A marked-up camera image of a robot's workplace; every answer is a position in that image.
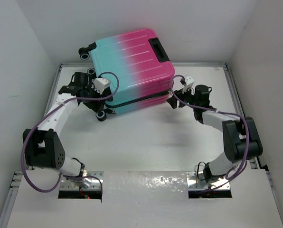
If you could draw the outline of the pink suitcase with dark lining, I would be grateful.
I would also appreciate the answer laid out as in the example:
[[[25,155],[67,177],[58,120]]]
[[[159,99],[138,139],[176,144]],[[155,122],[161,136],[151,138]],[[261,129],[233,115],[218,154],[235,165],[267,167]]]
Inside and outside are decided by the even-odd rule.
[[[92,78],[111,82],[113,97],[87,103],[99,121],[108,114],[124,114],[168,99],[175,69],[152,29],[102,38],[79,48],[78,53],[81,60],[92,60],[94,66],[87,71]]]

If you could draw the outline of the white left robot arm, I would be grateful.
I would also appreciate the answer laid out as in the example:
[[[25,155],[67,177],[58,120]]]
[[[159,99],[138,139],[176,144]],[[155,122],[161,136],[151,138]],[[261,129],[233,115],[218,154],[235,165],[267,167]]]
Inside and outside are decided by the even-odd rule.
[[[82,163],[66,156],[59,137],[69,116],[81,103],[90,104],[94,112],[101,112],[105,101],[116,93],[110,89],[112,82],[105,75],[105,72],[94,77],[75,73],[70,83],[61,87],[49,112],[23,133],[22,168],[28,165],[53,169],[69,177],[80,176]]]

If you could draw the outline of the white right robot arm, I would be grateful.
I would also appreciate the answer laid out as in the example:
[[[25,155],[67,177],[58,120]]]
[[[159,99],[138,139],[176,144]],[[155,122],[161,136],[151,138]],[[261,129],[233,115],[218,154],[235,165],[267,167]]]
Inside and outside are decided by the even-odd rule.
[[[212,88],[209,86],[198,85],[195,89],[183,88],[172,91],[172,96],[167,99],[174,109],[191,107],[196,121],[223,134],[223,152],[204,166],[202,180],[205,182],[222,177],[235,177],[243,170],[246,160],[263,153],[254,119],[215,109],[210,105],[211,91]]]

